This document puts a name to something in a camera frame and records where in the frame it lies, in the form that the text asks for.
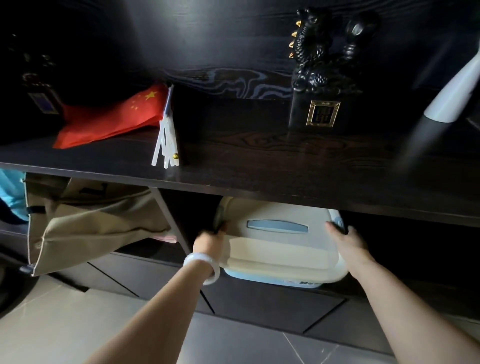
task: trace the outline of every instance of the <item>gold framed plaque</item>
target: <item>gold framed plaque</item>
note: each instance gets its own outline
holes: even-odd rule
[[[340,108],[340,101],[311,101],[307,124],[332,128]]]

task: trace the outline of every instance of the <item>canvas bag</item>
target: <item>canvas bag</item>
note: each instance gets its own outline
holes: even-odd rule
[[[25,191],[32,276],[169,230],[148,187],[27,173]]]

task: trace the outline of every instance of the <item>person's left arm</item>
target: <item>person's left arm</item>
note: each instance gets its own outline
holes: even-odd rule
[[[220,258],[225,229],[203,232],[193,251]],[[212,267],[194,260],[173,278],[104,346],[84,364],[175,364],[187,334],[203,282]]]

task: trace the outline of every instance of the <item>hand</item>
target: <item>hand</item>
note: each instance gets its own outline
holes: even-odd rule
[[[325,228],[336,243],[338,252],[347,263],[347,268],[356,279],[359,279],[361,268],[369,263],[375,263],[370,255],[367,244],[353,226],[348,227],[348,234],[342,234],[331,222],[325,223]]]
[[[193,252],[205,253],[218,262],[220,257],[222,256],[223,237],[225,236],[227,227],[227,223],[223,222],[218,229],[217,234],[213,234],[209,231],[201,232],[193,243]]]

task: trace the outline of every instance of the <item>black pedestal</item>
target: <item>black pedestal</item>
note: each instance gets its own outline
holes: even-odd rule
[[[294,91],[288,128],[310,133],[341,134],[347,130],[355,96],[326,98]]]

